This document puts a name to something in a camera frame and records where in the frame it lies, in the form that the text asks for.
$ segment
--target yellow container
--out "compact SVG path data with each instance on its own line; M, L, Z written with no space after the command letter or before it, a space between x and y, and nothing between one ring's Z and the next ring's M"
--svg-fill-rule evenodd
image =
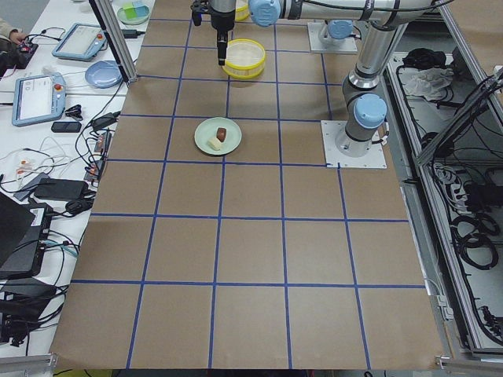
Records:
M234 20L242 21L246 20L246 18L250 15L248 11L248 0L237 0L236 1L236 16Z
M235 79L253 79L266 65L266 50L251 39L234 39L227 46L224 72Z

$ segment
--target blue plate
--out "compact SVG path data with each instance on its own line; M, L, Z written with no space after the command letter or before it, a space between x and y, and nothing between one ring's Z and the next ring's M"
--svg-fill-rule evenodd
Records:
M86 81L100 89L117 85L122 79L119 67L113 60L98 61L87 68L86 71Z

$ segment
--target smartphone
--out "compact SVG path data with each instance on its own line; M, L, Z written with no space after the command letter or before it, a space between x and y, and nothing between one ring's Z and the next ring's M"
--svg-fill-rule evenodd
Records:
M82 123L76 121L54 122L50 130L56 133L74 133L80 132L80 127L82 127Z

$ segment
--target metal bracket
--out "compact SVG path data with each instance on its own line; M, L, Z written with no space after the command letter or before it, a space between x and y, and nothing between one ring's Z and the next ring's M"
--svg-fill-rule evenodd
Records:
M320 38L320 30L325 24L322 22L308 22L307 30L309 34L309 43L313 53L339 53L343 55L355 55L358 53L354 38L345 38L336 41L334 44L323 43Z
M445 356L436 357L435 362L441 369L448 372L476 373L493 377L503 375L503 364L497 362L453 360Z
M386 169L386 159L384 158L381 144L372 144L370 150L363 157L350 157L344 155L336 147L336 136L346 126L346 121L321 121L321 132L323 133L323 146L325 148L325 161L327 167L358 167L362 169ZM376 132L372 138L378 141L379 134Z
M25 371L36 373L40 377L53 375L57 355L48 353L40 356L2 357L0 358L0 373Z

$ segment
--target white cloth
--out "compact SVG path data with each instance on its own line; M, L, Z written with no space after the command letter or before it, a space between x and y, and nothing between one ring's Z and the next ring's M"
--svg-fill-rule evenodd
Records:
M424 97L427 101L441 100L446 96L444 88L447 88L452 81L452 70L431 68L412 76L403 89L408 96Z

